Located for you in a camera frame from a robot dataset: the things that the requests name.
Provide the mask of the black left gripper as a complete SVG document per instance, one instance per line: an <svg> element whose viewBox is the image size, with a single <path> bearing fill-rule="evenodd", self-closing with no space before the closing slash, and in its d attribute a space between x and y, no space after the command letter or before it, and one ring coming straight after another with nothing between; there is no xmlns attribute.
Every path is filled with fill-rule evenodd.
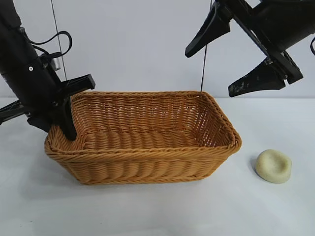
<svg viewBox="0 0 315 236"><path fill-rule="evenodd" d="M21 27L0 25L0 74L18 100L0 110L0 121L28 114L29 125L48 133L52 123L70 141L77 132L70 97L95 88L90 74L61 81L51 63L61 53L38 55Z"/></svg>

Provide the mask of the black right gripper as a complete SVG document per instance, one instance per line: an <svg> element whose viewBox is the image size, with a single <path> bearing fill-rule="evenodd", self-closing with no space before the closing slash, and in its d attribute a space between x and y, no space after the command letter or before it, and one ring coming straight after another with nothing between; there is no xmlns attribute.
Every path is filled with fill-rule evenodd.
<svg viewBox="0 0 315 236"><path fill-rule="evenodd" d="M210 42L230 32L234 20L266 55L256 68L228 86L230 97L262 90L280 90L302 72L287 49L315 32L313 0L262 0L251 7L245 0L216 0L193 40L186 46L190 58Z"/></svg>

